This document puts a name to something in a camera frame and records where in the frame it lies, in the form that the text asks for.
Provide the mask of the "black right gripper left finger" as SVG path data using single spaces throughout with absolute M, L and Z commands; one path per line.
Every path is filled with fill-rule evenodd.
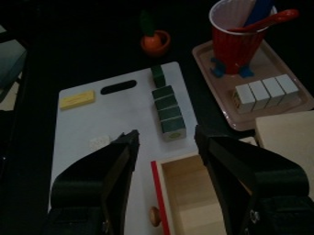
M 139 147 L 134 130 L 58 175 L 42 235 L 124 235 Z

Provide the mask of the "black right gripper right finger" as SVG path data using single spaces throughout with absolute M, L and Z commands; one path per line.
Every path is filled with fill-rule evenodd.
M 227 235 L 314 235 L 304 168 L 277 153 L 201 127 L 194 136 Z

